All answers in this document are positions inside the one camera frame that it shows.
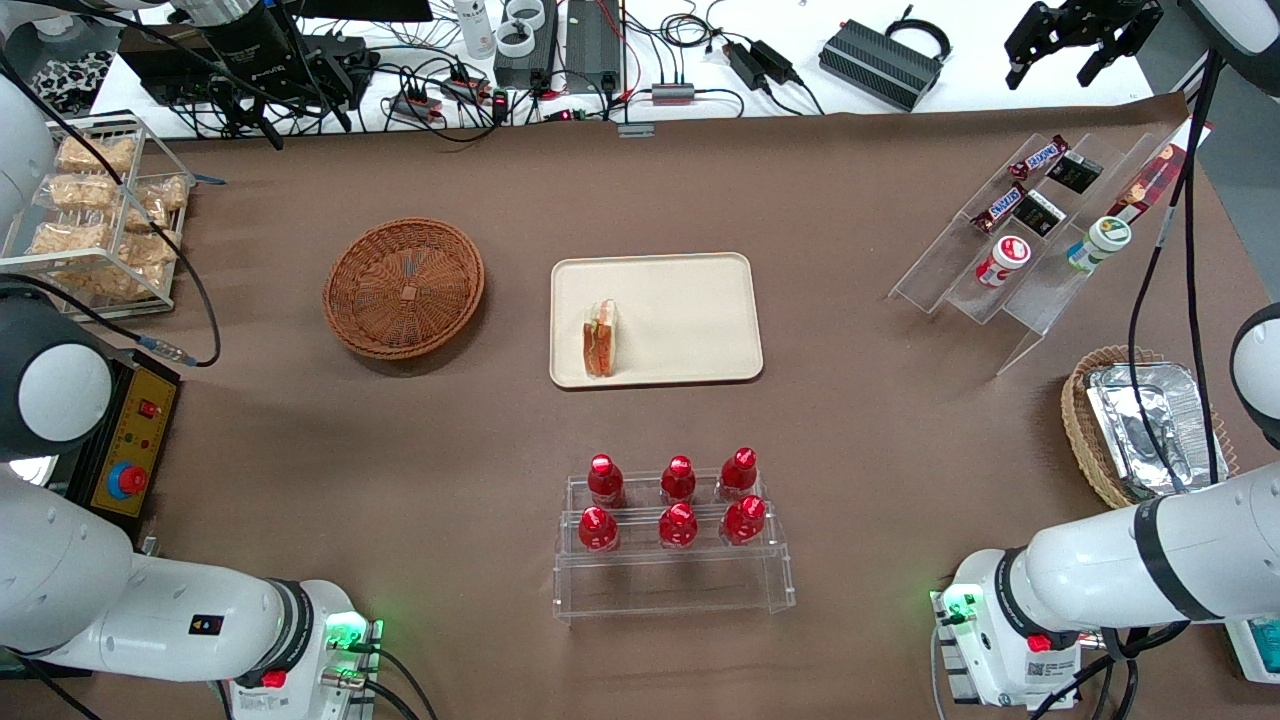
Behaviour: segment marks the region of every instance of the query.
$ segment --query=white tray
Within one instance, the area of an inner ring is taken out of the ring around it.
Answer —
[[[582,318],[618,307],[617,370],[582,365]],[[764,369],[751,264],[737,252],[562,260],[552,269],[550,375],[563,388],[749,380]]]

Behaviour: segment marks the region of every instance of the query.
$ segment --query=white container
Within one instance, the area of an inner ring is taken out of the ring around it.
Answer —
[[[477,60],[493,58],[498,45],[484,0],[453,0],[453,9],[458,13],[458,27],[462,29],[462,41],[467,45],[467,55]]]
[[[1120,218],[1100,218],[1089,232],[1066,251],[1066,261],[1073,268],[1092,273],[1103,260],[1120,252],[1133,238],[1129,223]]]
[[[1032,246],[1015,234],[1006,234],[992,245],[991,254],[978,265],[974,274],[982,284],[1000,287],[1005,284],[1014,270],[1025,265],[1030,259]]]

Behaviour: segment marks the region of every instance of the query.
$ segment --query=white bottle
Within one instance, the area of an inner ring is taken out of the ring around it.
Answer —
[[[477,60],[492,58],[497,44],[484,0],[453,0],[453,9],[458,13],[458,27],[462,28],[467,54]]]

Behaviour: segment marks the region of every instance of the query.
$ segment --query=red button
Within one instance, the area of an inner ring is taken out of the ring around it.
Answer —
[[[137,465],[120,471],[120,491],[127,495],[138,495],[147,487],[147,471]]]
[[[1027,648],[1032,652],[1048,652],[1053,650],[1053,643],[1046,635],[1032,635],[1027,638]]]

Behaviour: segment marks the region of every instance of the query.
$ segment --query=yellow panel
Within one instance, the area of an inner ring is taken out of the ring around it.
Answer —
[[[169,425],[169,415],[173,413],[173,401],[177,396],[178,388],[169,380],[146,368],[134,370],[133,379],[129,380],[129,389],[124,396],[120,418],[115,423],[106,461],[102,464],[93,486],[91,506],[131,518],[137,518],[142,512],[142,501],[151,489],[151,477],[155,474],[160,438],[164,437],[164,430]],[[142,415],[143,401],[155,404],[157,409],[155,418]],[[125,461],[146,470],[147,487],[128,500],[115,500],[106,489],[106,477],[111,468]]]

